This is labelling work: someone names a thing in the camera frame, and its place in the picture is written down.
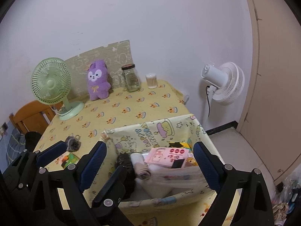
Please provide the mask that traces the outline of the green cartoon tissue pack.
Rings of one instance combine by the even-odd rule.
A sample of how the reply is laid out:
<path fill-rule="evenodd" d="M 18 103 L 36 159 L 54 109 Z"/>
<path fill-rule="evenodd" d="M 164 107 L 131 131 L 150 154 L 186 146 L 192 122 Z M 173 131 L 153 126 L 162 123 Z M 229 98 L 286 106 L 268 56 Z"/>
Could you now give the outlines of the green cartoon tissue pack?
<path fill-rule="evenodd" d="M 79 158 L 74 155 L 73 153 L 68 153 L 66 155 L 63 155 L 61 159 L 61 166 L 63 169 L 65 169 L 70 164 L 77 164 L 79 161 Z"/>

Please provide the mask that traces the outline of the grey drawstring pouch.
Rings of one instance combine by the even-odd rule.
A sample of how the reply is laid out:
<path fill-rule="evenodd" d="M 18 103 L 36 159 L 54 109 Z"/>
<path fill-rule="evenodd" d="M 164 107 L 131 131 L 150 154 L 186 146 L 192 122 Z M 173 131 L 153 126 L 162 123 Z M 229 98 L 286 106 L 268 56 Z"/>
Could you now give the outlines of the grey drawstring pouch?
<path fill-rule="evenodd" d="M 70 153 L 77 152 L 81 146 L 79 139 L 74 136 L 68 136 L 65 140 L 65 143 L 67 144 L 66 151 Z"/>

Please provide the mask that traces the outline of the black plastic bag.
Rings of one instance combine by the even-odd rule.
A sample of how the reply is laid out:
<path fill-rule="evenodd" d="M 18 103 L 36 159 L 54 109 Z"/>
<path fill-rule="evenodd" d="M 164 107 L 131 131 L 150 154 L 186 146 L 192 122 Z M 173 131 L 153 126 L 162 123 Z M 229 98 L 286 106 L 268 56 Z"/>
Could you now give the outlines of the black plastic bag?
<path fill-rule="evenodd" d="M 131 197 L 132 193 L 136 189 L 136 174 L 130 155 L 128 153 L 121 153 L 120 155 L 118 155 L 115 168 L 118 168 L 120 166 L 124 167 L 127 171 L 123 180 L 123 185 L 125 187 L 125 194 L 123 196 L 123 200 L 125 201 Z"/>

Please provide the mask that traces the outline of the beige sock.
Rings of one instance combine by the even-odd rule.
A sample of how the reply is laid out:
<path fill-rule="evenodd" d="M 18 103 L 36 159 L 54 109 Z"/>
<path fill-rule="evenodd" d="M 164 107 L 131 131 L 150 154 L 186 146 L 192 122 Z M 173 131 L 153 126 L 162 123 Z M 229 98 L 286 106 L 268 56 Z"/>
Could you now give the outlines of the beige sock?
<path fill-rule="evenodd" d="M 134 171 L 136 176 L 141 180 L 148 180 L 151 177 L 151 172 L 148 167 L 141 163 L 136 163 L 134 165 Z"/>

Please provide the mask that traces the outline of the white cloth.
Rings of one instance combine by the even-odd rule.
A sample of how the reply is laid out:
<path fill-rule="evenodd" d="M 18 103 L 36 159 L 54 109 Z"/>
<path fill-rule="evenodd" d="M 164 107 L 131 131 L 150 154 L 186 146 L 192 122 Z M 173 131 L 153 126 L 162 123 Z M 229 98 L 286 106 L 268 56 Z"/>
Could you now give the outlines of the white cloth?
<path fill-rule="evenodd" d="M 135 166 L 135 165 L 147 166 L 146 162 L 144 161 L 144 157 L 141 153 L 130 154 L 130 159 L 131 159 L 133 166 Z"/>

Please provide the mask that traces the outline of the clear plastic zip bag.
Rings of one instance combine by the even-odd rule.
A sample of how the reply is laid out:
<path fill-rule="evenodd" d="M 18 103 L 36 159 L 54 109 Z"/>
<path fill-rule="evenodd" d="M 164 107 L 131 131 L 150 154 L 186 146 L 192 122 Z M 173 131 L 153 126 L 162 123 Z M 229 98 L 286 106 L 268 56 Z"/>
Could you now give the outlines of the clear plastic zip bag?
<path fill-rule="evenodd" d="M 208 185 L 198 166 L 155 170 L 151 172 L 151 179 L 156 185 L 172 189 L 194 189 Z"/>

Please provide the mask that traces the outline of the pink tissue pack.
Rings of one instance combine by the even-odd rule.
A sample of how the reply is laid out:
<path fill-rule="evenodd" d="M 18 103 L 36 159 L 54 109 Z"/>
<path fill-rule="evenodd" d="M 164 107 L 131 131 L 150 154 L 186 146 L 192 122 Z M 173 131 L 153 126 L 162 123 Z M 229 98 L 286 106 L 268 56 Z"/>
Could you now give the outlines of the pink tissue pack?
<path fill-rule="evenodd" d="M 145 157 L 147 164 L 158 165 L 167 168 L 183 168 L 187 153 L 169 147 L 152 148 Z"/>

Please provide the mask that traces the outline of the blue plaid pillow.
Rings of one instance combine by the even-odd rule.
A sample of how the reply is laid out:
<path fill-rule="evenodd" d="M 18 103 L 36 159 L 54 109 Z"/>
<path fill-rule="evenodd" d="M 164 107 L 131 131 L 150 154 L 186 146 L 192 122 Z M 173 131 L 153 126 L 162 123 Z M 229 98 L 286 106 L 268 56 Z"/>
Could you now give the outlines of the blue plaid pillow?
<path fill-rule="evenodd" d="M 13 129 L 6 150 L 6 161 L 9 166 L 24 151 L 26 146 L 25 135 L 18 129 Z"/>

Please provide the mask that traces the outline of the black chair back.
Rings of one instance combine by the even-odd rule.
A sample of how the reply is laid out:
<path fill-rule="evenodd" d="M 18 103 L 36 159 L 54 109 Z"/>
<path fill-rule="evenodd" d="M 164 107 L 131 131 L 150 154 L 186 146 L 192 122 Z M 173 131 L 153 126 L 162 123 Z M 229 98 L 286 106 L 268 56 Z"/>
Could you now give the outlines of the black chair back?
<path fill-rule="evenodd" d="M 33 152 L 42 135 L 38 132 L 27 132 L 25 134 L 25 148 L 29 152 Z"/>

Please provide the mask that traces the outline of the wooden bed headboard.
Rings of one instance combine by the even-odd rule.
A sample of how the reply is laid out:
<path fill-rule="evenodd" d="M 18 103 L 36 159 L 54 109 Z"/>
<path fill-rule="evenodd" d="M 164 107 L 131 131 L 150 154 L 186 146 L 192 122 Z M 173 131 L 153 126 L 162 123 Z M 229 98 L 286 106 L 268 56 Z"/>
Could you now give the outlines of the wooden bed headboard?
<path fill-rule="evenodd" d="M 38 132 L 43 134 L 56 113 L 49 105 L 39 101 L 32 101 L 15 114 L 10 114 L 9 119 L 18 131 L 22 134 Z"/>

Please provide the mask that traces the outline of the yellow cartoon storage box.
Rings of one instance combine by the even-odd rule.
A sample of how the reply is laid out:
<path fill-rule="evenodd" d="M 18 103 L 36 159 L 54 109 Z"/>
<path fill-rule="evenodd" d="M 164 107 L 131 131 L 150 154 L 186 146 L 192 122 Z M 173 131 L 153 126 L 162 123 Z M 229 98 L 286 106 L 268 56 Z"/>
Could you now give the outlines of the yellow cartoon storage box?
<path fill-rule="evenodd" d="M 114 173 L 117 157 L 121 153 L 146 155 L 152 148 L 169 147 L 169 142 L 188 143 L 193 152 L 193 146 L 197 142 L 202 142 L 210 153 L 219 155 L 206 131 L 191 114 L 106 130 L 102 133 L 102 138 L 107 145 L 107 154 L 96 179 L 100 186 L 103 186 Z M 149 179 L 148 183 L 161 187 L 152 179 Z M 125 214 L 140 214 L 171 210 L 195 202 L 202 206 L 210 206 L 216 196 L 215 191 L 211 190 L 209 185 L 203 188 L 175 190 L 177 193 L 171 196 L 156 193 L 153 199 L 130 199 L 127 202 L 121 202 L 119 208 Z"/>

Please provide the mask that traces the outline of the beige door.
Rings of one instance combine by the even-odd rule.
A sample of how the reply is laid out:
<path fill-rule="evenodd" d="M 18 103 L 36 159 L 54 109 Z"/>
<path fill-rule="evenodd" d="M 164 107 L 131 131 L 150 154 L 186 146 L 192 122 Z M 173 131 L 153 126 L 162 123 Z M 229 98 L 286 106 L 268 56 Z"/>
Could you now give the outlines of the beige door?
<path fill-rule="evenodd" d="M 284 0 L 247 0 L 252 69 L 238 131 L 274 183 L 300 164 L 300 24 Z"/>

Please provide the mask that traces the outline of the green desk fan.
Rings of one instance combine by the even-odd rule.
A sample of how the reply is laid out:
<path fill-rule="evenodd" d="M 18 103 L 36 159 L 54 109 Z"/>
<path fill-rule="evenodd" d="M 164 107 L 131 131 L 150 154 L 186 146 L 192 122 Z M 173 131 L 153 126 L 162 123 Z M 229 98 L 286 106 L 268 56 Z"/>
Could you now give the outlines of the green desk fan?
<path fill-rule="evenodd" d="M 31 88 L 36 99 L 50 106 L 62 121 L 75 117 L 85 106 L 82 101 L 68 100 L 71 82 L 69 68 L 60 58 L 42 60 L 31 76 Z"/>

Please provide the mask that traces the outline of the purple plush toy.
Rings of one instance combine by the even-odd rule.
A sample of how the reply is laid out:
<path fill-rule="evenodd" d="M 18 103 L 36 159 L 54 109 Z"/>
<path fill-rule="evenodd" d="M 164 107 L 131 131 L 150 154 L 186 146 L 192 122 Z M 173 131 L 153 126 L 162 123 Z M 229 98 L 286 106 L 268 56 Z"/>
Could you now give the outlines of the purple plush toy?
<path fill-rule="evenodd" d="M 109 96 L 111 85 L 108 82 L 108 69 L 104 60 L 96 60 L 90 65 L 87 84 L 91 101 L 105 99 Z"/>

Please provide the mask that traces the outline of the glass jar with lid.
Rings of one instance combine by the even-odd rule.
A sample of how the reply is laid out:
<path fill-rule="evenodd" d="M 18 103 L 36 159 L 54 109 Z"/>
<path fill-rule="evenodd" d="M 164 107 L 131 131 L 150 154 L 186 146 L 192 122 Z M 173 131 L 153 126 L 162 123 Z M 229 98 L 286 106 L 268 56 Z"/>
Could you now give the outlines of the glass jar with lid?
<path fill-rule="evenodd" d="M 125 87 L 128 92 L 139 91 L 141 88 L 140 79 L 135 68 L 135 64 L 127 64 L 122 68 L 122 75 L 125 82 Z"/>

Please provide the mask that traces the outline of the yellow cake-print tablecloth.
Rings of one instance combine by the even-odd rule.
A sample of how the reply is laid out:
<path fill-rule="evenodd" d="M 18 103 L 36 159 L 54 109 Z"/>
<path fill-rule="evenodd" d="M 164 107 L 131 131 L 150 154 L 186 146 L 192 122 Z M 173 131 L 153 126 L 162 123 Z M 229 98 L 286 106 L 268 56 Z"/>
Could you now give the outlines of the yellow cake-print tablecloth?
<path fill-rule="evenodd" d="M 89 153 L 98 141 L 105 142 L 102 133 L 106 130 L 190 115 L 180 94 L 165 81 L 160 81 L 155 89 L 142 85 L 139 91 L 130 93 L 116 88 L 107 99 L 90 101 L 86 98 L 84 101 L 84 109 L 77 116 L 66 121 L 58 116 L 52 119 L 38 142 L 37 150 L 43 151 L 68 136 L 75 136 L 81 141 L 80 149 L 75 153 L 80 158 Z M 90 188 L 84 191 L 89 204 L 102 188 L 96 181 L 97 176 Z M 142 196 L 143 192 L 139 191 L 132 199 L 142 199 Z M 134 225 L 198 225 L 209 208 L 195 202 L 171 210 L 125 215 Z"/>

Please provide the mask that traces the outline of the cotton swab container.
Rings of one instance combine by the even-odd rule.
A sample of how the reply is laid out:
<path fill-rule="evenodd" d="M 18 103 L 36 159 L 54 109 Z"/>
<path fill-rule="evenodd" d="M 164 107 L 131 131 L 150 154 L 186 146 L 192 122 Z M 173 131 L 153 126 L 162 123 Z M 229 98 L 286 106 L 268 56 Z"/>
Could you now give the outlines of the cotton swab container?
<path fill-rule="evenodd" d="M 145 78 L 149 89 L 158 87 L 157 75 L 155 73 L 148 73 Z"/>

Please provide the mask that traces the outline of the white standing fan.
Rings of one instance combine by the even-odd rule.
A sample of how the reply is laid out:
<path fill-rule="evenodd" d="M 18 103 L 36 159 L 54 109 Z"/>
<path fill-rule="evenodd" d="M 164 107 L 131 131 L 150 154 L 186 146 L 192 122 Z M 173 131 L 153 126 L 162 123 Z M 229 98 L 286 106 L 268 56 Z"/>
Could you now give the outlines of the white standing fan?
<path fill-rule="evenodd" d="M 232 104 L 242 93 L 245 84 L 244 72 L 234 62 L 226 62 L 219 67 L 207 64 L 201 71 L 201 78 L 208 84 L 206 86 L 208 116 L 212 101 L 223 106 Z"/>

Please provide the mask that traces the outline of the wall power outlet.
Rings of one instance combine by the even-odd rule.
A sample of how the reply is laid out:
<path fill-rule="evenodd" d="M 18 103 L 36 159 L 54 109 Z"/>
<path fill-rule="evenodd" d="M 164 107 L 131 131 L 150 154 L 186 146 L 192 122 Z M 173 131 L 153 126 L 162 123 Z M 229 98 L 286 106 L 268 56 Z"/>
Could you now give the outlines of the wall power outlet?
<path fill-rule="evenodd" d="M 8 129 L 8 125 L 4 122 L 3 125 L 1 126 L 1 133 L 5 133 Z"/>

